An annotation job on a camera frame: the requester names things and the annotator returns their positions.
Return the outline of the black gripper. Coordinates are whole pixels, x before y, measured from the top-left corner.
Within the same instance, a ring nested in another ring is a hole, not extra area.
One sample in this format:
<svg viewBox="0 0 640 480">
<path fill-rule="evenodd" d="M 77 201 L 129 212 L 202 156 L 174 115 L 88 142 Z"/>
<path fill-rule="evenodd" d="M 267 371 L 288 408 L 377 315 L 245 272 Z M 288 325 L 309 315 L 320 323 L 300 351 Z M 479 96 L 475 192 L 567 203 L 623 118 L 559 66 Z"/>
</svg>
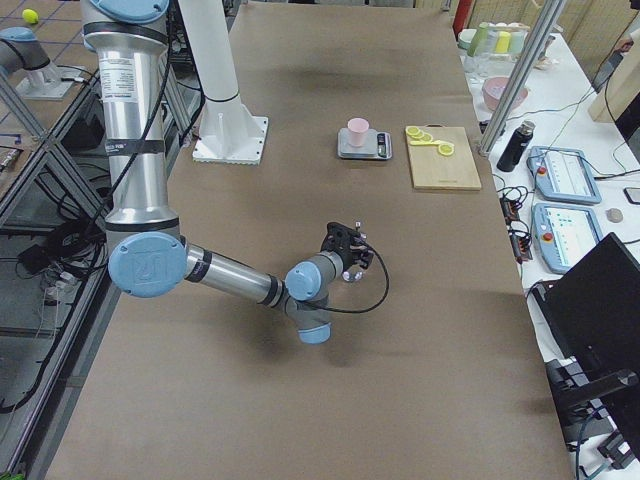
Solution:
<svg viewBox="0 0 640 480">
<path fill-rule="evenodd" d="M 355 268 L 361 271 L 368 270 L 374 259 L 374 253 L 372 248 L 368 246 L 367 236 L 362 231 L 361 222 L 355 222 L 354 227 L 348 231 L 347 245 L 348 255 L 344 271 L 354 273 Z"/>
</svg>

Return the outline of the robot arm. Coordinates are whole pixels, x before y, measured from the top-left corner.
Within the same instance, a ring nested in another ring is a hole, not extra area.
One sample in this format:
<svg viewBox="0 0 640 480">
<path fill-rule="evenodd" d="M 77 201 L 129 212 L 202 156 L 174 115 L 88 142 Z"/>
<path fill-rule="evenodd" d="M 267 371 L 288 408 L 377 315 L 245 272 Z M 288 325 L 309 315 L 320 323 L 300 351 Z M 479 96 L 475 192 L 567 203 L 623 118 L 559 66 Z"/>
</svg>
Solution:
<svg viewBox="0 0 640 480">
<path fill-rule="evenodd" d="M 269 121 L 243 104 L 223 7 L 183 1 L 182 23 L 203 96 L 194 157 L 256 165 Z M 181 282 L 203 284 L 282 310 L 301 341 L 331 334 L 330 284 L 377 252 L 358 230 L 327 226 L 318 253 L 284 278 L 259 272 L 187 241 L 170 207 L 160 103 L 169 75 L 169 5 L 165 1 L 85 1 L 83 38 L 98 57 L 113 207 L 106 214 L 108 271 L 125 293 L 166 294 Z"/>
<path fill-rule="evenodd" d="M 205 97 L 193 159 L 259 164 L 269 119 L 252 115 L 241 99 L 223 4 L 196 0 L 178 5 Z"/>
</svg>

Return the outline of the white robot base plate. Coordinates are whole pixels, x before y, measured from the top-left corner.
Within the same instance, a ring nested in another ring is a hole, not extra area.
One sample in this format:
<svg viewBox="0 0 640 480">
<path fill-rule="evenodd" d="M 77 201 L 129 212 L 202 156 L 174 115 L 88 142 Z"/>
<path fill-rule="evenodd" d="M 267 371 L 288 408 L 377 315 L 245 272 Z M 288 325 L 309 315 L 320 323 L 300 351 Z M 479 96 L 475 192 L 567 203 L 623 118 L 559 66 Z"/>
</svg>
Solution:
<svg viewBox="0 0 640 480">
<path fill-rule="evenodd" d="M 259 165 L 264 150 L 269 119 L 242 115 L 233 120 L 220 113 L 213 132 L 201 135 L 193 150 L 193 160 L 201 163 Z"/>
</svg>

